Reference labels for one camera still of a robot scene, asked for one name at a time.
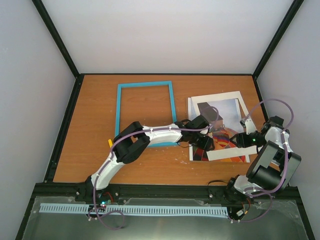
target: brown tabletop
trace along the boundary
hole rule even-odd
[[[172,81],[178,120],[187,118],[186,99],[240,91],[248,110],[259,100],[251,76],[219,75],[86,75],[64,142],[54,182],[83,182],[109,154],[115,137],[118,84]],[[258,129],[264,123],[261,108],[252,115]],[[167,86],[124,88],[120,130],[134,121],[147,126],[172,123]],[[135,162],[125,165],[111,180],[117,184],[206,185],[245,174],[249,163],[189,161],[189,149],[148,147]]]

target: white wall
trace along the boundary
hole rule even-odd
[[[15,239],[74,84],[31,0],[0,2],[0,238]]]
[[[302,162],[291,184],[299,188],[316,239],[320,239],[319,22],[320,1],[305,0],[258,78],[264,99],[285,100],[295,113],[289,142]],[[289,111],[281,103],[266,107],[270,116],[290,119]]]
[[[43,0],[81,73],[254,72],[293,0]]]

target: yellow object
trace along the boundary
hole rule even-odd
[[[111,148],[111,147],[112,147],[112,145],[113,145],[112,140],[111,140],[111,139],[109,139],[109,140],[108,140],[108,143],[109,143],[109,146],[110,146],[110,148]]]

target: blue frame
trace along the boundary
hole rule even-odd
[[[149,82],[134,82],[134,83],[121,83],[118,84],[117,95],[116,95],[116,113],[115,113],[115,137],[120,133],[120,107],[121,107],[121,90],[122,88],[136,88],[136,87],[153,87],[153,86],[168,86],[170,95],[170,105],[172,112],[172,122],[177,121],[176,106],[174,99],[174,90],[171,81],[149,81]],[[174,142],[163,142],[152,144],[149,147],[167,147],[176,146]]]

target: black metal frame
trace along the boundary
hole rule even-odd
[[[262,101],[262,95],[258,86],[258,76],[262,72],[264,66],[268,62],[271,54],[275,50],[277,44],[284,35],[286,29],[294,18],[295,14],[299,10],[301,4],[304,0],[294,0],[291,7],[287,11],[283,21],[281,22],[278,30],[276,31],[273,39],[271,40],[269,46],[267,47],[264,55],[262,56],[258,66],[256,67],[253,74],[211,74],[211,73],[105,73],[106,75],[218,75],[218,76],[252,76],[253,83],[260,101]],[[77,201],[85,201],[87,203],[92,203],[92,197],[86,193],[85,183],[53,183],[54,175],[57,169],[57,165],[60,159],[60,155],[63,149],[63,145],[68,133],[68,128],[71,122],[71,118],[77,103],[79,92],[82,86],[84,76],[86,74],[79,74],[71,56],[68,53],[66,46],[64,45],[54,23],[52,22],[44,4],[41,0],[32,0],[36,9],[38,10],[40,16],[42,17],[45,25],[47,26],[52,38],[57,44],[61,54],[63,55],[67,65],[69,66],[71,72],[75,77],[75,83],[73,90],[68,102],[64,118],[61,124],[61,128],[58,133],[58,137],[52,152],[52,156],[49,162],[47,172],[45,174],[44,183],[37,183],[34,187],[33,193],[31,195],[29,204],[25,211],[24,218],[21,222],[20,229],[16,236],[16,240],[23,238],[24,230],[26,228],[34,201],[36,197],[45,196],[61,196],[61,197],[75,197]],[[88,73],[88,75],[101,75],[101,73]],[[265,106],[261,105],[262,112],[265,120],[268,119],[268,114]],[[225,186],[177,186],[177,185],[128,185],[128,184],[110,184],[106,191],[110,192],[117,202],[119,199],[130,199],[130,198],[178,198],[178,199],[196,199],[201,200],[210,204],[221,204],[224,207],[233,208],[240,207],[240,202],[236,204],[231,204],[225,200],[224,195]],[[257,199],[266,199],[267,196],[261,196]],[[305,211],[303,202],[301,200],[298,188],[287,187],[283,192],[277,193],[275,195],[277,200],[295,200],[304,223],[304,227],[307,236],[310,240],[314,240],[315,236],[312,232],[307,213]]]

